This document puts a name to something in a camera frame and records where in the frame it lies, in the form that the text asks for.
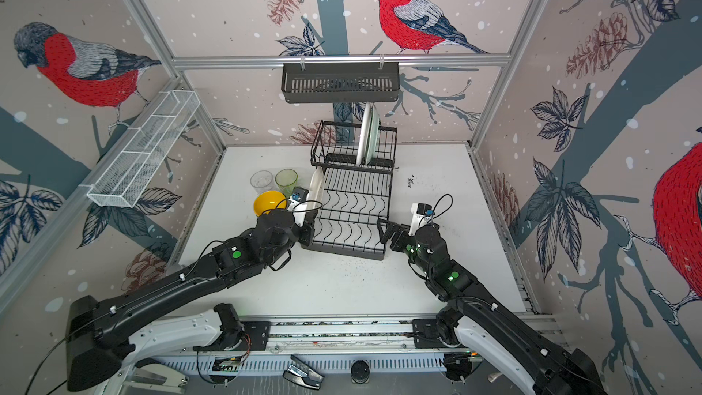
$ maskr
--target black round knob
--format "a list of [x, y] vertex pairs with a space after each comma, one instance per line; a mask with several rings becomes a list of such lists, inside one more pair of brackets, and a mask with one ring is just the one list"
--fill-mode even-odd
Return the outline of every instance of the black round knob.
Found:
[[368, 377], [371, 376], [371, 368], [363, 360], [356, 361], [351, 366], [351, 379], [355, 383], [365, 383], [368, 381]]

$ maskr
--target clear glass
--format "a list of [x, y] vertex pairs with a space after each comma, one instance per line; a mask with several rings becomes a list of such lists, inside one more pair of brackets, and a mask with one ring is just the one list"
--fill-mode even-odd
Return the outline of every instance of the clear glass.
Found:
[[298, 185], [298, 173], [291, 169], [282, 170], [275, 175], [275, 183], [285, 197], [290, 197]]
[[273, 183], [273, 174], [270, 171], [259, 171], [251, 176], [251, 186], [256, 189], [256, 192], [262, 194], [266, 191], [277, 191], [275, 183]]

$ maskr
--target white table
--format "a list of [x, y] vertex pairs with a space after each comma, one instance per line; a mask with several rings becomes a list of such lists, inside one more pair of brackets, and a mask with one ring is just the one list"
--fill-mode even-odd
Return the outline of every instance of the white table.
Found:
[[[449, 254], [512, 312], [524, 312], [490, 212], [463, 145], [398, 145], [390, 219], [409, 224], [412, 203], [433, 205], [446, 192], [453, 207], [437, 220]], [[190, 264], [205, 245], [256, 225], [256, 192], [250, 176], [293, 168], [307, 187], [314, 168], [309, 146], [228, 148], [205, 199], [180, 264]], [[449, 205], [448, 199], [438, 208]], [[280, 271], [265, 269], [219, 293], [181, 307], [177, 314], [231, 303], [241, 316], [418, 315], [435, 313], [439, 302], [407, 265], [407, 256], [388, 249], [376, 261], [305, 250], [295, 245]]]

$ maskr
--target bowl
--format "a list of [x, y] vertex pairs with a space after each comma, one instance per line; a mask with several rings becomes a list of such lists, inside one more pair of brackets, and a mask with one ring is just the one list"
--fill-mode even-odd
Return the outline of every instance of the bowl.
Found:
[[268, 209], [285, 209], [287, 202], [283, 201], [286, 197], [282, 192], [266, 191], [261, 193], [253, 202], [253, 211], [256, 216], [260, 216]]

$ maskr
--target black wire dish rack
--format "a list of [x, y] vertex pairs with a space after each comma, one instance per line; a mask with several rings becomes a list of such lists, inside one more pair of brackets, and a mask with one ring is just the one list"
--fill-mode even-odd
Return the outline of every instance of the black wire dish rack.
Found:
[[[338, 130], [349, 132], [350, 140], [338, 142]], [[385, 245], [378, 219], [390, 217], [397, 128], [380, 127], [375, 156], [367, 165], [356, 165], [360, 132], [360, 124], [331, 121], [323, 121], [317, 130], [311, 163], [324, 169], [323, 206], [314, 221], [312, 243], [303, 248], [382, 260]]]

